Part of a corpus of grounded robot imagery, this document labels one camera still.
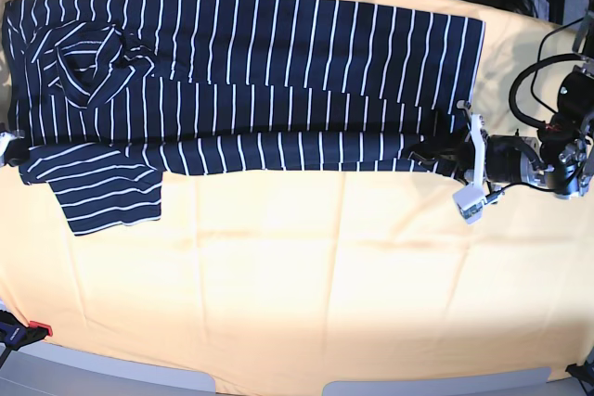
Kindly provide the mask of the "robot arm silver black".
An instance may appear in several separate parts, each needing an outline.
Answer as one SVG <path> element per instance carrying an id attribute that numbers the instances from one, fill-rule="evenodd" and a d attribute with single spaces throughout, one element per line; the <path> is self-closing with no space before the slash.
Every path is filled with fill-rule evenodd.
<path id="1" fill-rule="evenodd" d="M 514 186 L 526 186 L 559 199 L 583 197 L 593 179 L 593 12 L 577 21 L 570 52 L 539 57 L 513 81 L 508 103 L 521 123 L 536 129 L 536 136 L 489 134 L 484 118 L 471 112 L 468 102 L 458 108 L 465 126 L 449 136 L 435 136 L 416 144 L 407 155 L 421 166 L 440 161 L 453 164 L 454 178 L 463 184 L 453 200 L 467 224 L 479 221 L 484 208 L 495 204 Z M 522 112 L 517 95 L 527 78 L 558 63 L 574 67 L 562 80 L 557 105 L 549 121 Z"/>

